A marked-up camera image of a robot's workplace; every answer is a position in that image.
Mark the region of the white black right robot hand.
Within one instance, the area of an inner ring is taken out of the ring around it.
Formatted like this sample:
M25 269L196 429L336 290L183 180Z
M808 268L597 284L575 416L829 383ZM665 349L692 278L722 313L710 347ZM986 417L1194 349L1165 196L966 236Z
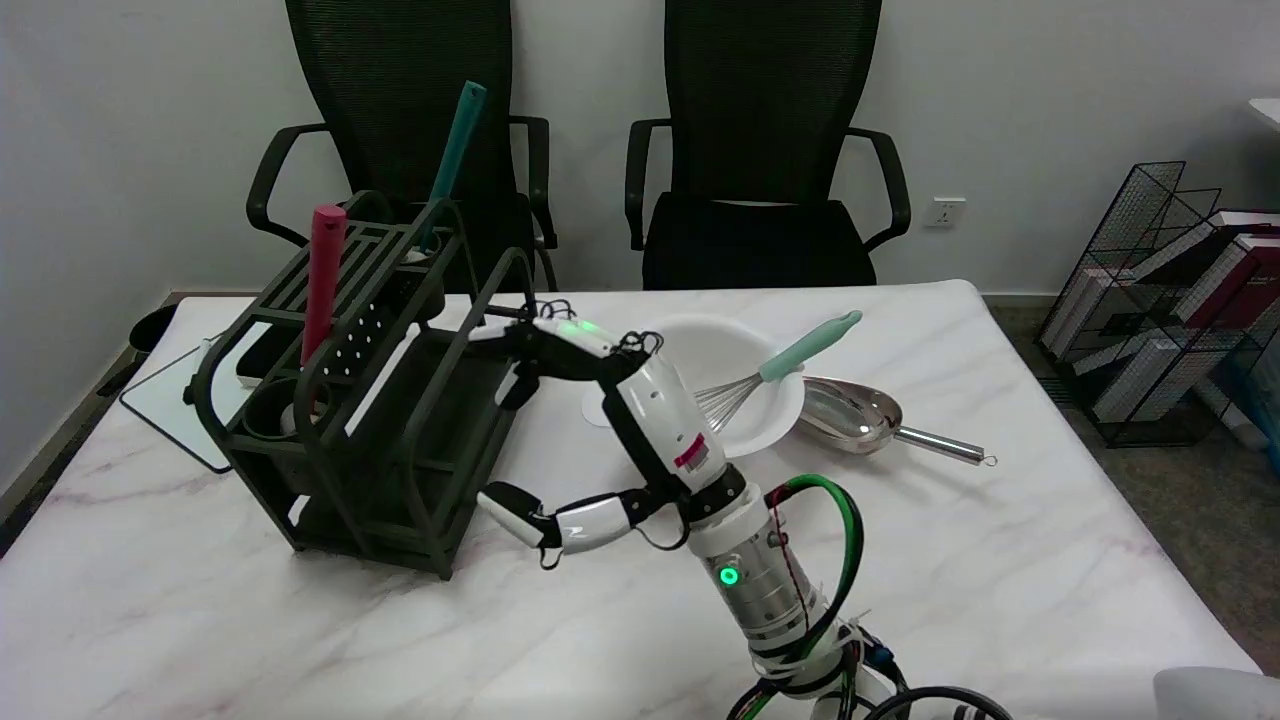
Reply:
M730 519L767 519L759 489L727 459L703 410L663 356L658 332L616 334L573 313L538 313L507 325L472 328L467 341L477 354L509 361L495 392L504 410L522 407L545 377L594 383L612 430L643 478L639 488L556 510L511 483L488 483L477 495L479 507L529 548L557 556L593 551L673 506L682 523L676 547L708 559L737 542Z

